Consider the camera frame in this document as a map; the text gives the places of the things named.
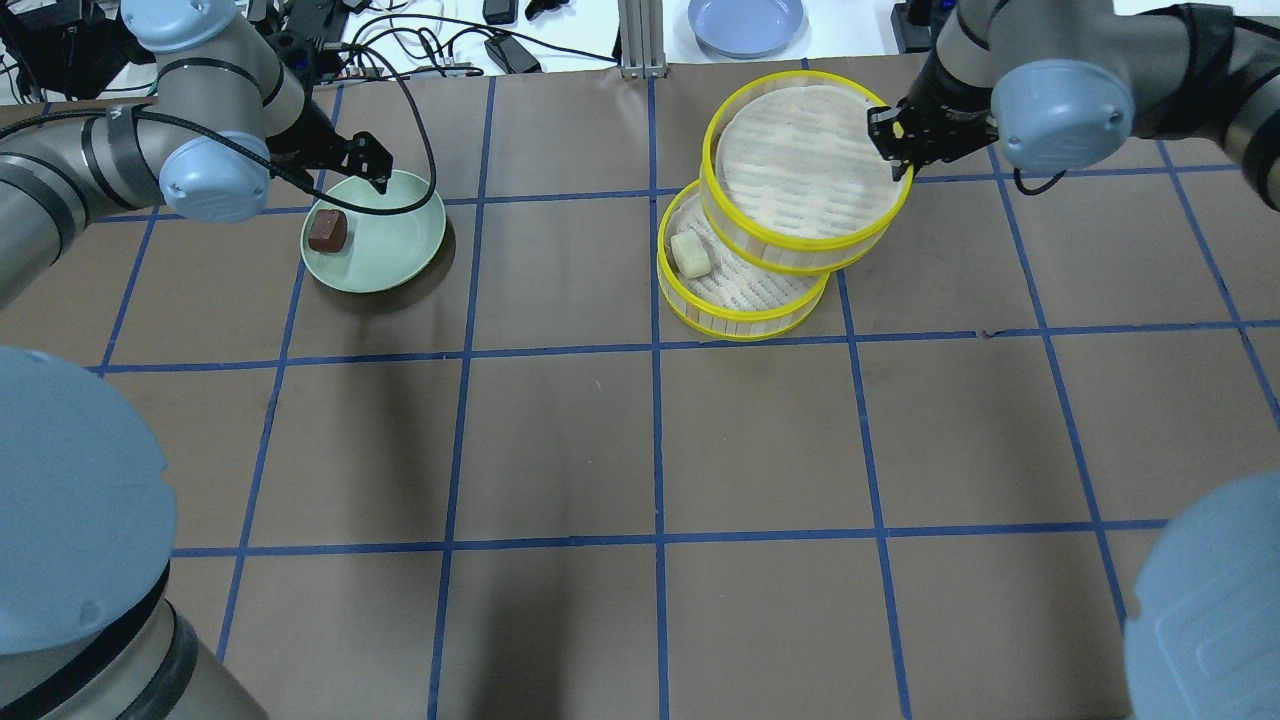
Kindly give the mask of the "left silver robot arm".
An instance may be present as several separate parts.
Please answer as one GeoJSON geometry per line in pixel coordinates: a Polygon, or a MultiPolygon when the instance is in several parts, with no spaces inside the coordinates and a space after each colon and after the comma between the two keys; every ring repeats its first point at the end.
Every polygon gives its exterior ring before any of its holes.
{"type": "MultiPolygon", "coordinates": [[[[3,131],[3,301],[93,222],[166,204],[260,214],[311,170],[384,192],[390,154],[339,136],[232,1],[123,1],[157,61],[152,105],[54,113],[3,131]]],[[[177,497],[140,414],[84,366],[3,348],[3,716],[264,719],[166,597],[177,497]]]]}

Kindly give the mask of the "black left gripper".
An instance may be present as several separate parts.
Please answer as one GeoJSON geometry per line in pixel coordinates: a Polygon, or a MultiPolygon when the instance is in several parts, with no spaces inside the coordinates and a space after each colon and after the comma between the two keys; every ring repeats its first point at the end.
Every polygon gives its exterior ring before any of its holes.
{"type": "Polygon", "coordinates": [[[311,170],[333,170],[367,181],[380,196],[387,195],[393,173],[393,156],[371,133],[338,135],[312,100],[289,126],[268,136],[268,150],[288,178],[301,181],[311,170]]]}

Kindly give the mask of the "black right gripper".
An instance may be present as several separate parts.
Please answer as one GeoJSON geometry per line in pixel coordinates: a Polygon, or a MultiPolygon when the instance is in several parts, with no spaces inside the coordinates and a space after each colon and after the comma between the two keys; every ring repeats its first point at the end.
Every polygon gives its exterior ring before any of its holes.
{"type": "Polygon", "coordinates": [[[992,124],[993,86],[957,78],[940,60],[927,60],[908,94],[895,105],[867,111],[870,141],[890,163],[892,182],[922,168],[951,163],[997,140],[992,124]]]}

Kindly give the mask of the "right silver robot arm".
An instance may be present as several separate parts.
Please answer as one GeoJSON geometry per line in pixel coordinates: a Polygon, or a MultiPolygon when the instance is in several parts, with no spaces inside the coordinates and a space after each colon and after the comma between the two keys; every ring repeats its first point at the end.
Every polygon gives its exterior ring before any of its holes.
{"type": "MultiPolygon", "coordinates": [[[[1207,138],[1277,208],[1277,27],[1229,6],[960,1],[909,92],[867,114],[893,178],[997,143],[1061,176],[1130,138],[1207,138]]],[[[1277,474],[1171,519],[1138,573],[1124,659],[1134,719],[1277,716],[1277,474]]]]}

